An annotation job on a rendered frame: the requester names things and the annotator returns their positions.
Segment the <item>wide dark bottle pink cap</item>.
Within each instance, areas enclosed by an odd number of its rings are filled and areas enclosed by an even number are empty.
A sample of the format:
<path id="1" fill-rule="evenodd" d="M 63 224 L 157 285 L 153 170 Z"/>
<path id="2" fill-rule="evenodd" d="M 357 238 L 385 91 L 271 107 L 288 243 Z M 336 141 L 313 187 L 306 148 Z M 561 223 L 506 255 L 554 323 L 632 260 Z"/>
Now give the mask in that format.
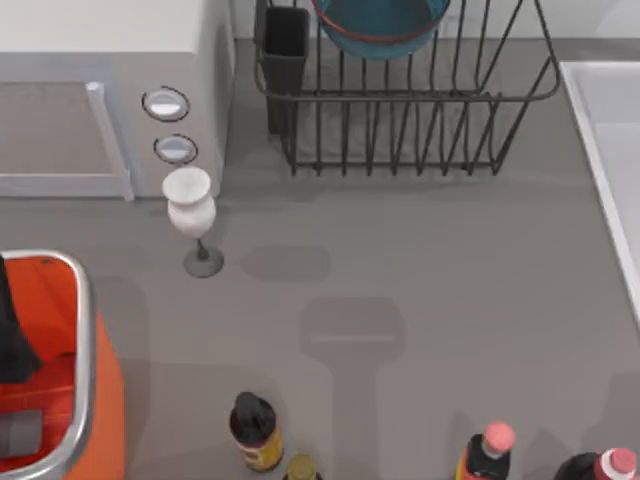
<path id="1" fill-rule="evenodd" d="M 553 480 L 640 480 L 637 455 L 623 447 L 580 453 L 566 460 Z"/>

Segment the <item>slim dark bottle pink cap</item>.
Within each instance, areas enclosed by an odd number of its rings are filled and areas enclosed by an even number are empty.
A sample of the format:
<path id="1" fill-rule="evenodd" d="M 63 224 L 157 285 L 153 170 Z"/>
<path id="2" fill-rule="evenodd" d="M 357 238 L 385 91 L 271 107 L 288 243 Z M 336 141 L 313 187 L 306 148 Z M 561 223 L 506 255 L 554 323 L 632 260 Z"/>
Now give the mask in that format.
<path id="1" fill-rule="evenodd" d="M 456 466 L 453 480 L 507 480 L 515 431 L 505 422 L 495 421 L 482 433 L 474 434 Z"/>

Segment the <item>dark bottle with yellow label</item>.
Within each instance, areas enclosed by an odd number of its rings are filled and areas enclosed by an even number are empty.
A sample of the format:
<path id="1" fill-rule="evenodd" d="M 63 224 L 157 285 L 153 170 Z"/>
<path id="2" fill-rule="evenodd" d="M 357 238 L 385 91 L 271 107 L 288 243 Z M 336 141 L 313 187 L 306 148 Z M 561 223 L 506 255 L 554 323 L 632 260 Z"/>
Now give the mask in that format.
<path id="1" fill-rule="evenodd" d="M 239 393 L 230 412 L 229 428 L 250 470 L 263 473 L 278 466 L 284 447 L 276 411 L 267 400 L 253 392 Z"/>

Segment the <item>large round microwave knob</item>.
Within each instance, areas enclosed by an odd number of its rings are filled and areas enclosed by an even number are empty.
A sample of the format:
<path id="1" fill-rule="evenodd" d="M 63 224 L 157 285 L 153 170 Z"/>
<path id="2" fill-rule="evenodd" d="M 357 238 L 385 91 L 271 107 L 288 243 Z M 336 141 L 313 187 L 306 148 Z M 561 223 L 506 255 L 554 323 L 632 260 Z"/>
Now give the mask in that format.
<path id="1" fill-rule="evenodd" d="M 179 122 L 190 111 L 190 102 L 185 94 L 177 89 L 162 86 L 145 92 L 141 99 L 144 111 L 160 122 Z"/>

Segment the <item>olive green bottle cap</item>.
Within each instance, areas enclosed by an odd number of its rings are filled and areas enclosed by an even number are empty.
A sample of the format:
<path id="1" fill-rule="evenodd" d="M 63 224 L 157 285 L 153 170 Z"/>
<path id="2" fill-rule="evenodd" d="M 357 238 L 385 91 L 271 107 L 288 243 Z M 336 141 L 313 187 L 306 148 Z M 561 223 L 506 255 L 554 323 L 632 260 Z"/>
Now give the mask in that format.
<path id="1" fill-rule="evenodd" d="M 282 480 L 323 480 L 323 477 L 309 454 L 296 453 L 289 459 Z"/>

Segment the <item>black cutlery holder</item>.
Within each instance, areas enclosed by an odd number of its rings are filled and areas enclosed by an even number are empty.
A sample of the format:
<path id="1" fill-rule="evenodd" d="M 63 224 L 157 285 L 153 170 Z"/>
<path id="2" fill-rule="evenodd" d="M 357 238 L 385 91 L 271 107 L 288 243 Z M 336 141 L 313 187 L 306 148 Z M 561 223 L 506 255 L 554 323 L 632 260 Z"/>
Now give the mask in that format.
<path id="1" fill-rule="evenodd" d="M 272 5 L 256 0 L 254 44 L 264 81 L 268 129 L 271 135 L 288 137 L 294 116 L 294 97 L 302 89 L 308 58 L 309 12 L 297 6 Z"/>

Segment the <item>blue bowl with red rim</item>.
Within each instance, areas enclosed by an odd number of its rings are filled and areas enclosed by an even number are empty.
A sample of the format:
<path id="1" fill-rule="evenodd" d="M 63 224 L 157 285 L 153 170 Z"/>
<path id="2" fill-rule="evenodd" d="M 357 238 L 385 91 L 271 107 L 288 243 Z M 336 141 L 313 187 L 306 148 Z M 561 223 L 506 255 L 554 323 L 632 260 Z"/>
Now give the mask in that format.
<path id="1" fill-rule="evenodd" d="M 438 31 L 451 0 L 310 0 L 321 29 L 346 54 L 366 60 L 408 56 Z"/>

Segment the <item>white goblet with grey foot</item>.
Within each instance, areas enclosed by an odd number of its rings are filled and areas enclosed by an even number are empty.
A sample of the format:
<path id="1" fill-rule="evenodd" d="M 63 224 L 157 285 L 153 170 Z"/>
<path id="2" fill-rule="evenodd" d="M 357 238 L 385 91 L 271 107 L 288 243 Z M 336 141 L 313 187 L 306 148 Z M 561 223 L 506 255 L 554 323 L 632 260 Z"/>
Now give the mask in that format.
<path id="1" fill-rule="evenodd" d="M 199 167 L 179 167 L 165 177 L 161 188 L 170 222 L 195 242 L 184 258 L 185 271 L 195 278 L 216 275 L 224 266 L 224 255 L 203 241 L 217 217 L 210 176 Z"/>

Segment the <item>pale microwave oven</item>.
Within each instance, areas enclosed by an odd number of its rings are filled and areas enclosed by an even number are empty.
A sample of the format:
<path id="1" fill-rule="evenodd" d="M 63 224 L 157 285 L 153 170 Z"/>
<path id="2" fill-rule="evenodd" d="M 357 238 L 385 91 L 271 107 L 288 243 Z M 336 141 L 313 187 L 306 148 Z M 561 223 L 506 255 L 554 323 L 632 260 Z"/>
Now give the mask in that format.
<path id="1" fill-rule="evenodd" d="M 134 199 L 160 196 L 164 178 L 184 166 L 154 153 L 154 141 L 173 134 L 198 146 L 186 165 L 220 183 L 234 68 L 230 0 L 0 0 L 0 83 L 104 83 Z M 181 121 L 144 111 L 142 95 L 162 86 L 187 96 Z"/>

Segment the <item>orange bin with metal rim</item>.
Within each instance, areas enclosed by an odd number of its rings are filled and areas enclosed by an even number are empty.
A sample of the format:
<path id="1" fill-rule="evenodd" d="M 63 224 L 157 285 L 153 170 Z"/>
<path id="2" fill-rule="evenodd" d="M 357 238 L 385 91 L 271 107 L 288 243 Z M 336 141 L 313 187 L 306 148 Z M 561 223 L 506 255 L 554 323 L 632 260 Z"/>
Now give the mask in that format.
<path id="1" fill-rule="evenodd" d="M 0 384 L 0 480 L 125 480 L 124 379 L 82 264 L 0 251 L 18 322 L 41 361 Z"/>

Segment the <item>small round microwave knob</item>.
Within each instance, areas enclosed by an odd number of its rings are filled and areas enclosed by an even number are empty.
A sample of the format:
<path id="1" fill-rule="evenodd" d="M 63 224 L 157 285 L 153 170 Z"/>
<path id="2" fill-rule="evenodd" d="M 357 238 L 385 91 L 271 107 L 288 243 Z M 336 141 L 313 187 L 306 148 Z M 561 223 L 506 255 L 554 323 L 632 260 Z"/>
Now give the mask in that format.
<path id="1" fill-rule="evenodd" d="M 191 138 L 180 134 L 156 139 L 153 149 L 160 160 L 174 166 L 189 164 L 198 156 L 196 143 Z"/>

